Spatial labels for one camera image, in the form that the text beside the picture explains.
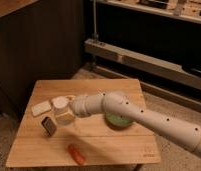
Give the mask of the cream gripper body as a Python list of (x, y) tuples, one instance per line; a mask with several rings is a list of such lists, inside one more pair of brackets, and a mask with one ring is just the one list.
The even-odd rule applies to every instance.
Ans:
[(65, 97), (69, 100), (68, 111), (59, 115), (55, 114), (56, 121), (62, 125), (70, 124), (75, 120), (75, 116), (70, 108), (70, 103), (74, 100), (75, 96), (67, 95)]

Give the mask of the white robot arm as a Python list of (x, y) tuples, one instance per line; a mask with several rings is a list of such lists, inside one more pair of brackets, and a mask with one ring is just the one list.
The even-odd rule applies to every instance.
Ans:
[(200, 125), (142, 108), (132, 103), (123, 92), (60, 96), (54, 107), (57, 115), (85, 118), (113, 114), (128, 118), (201, 158)]

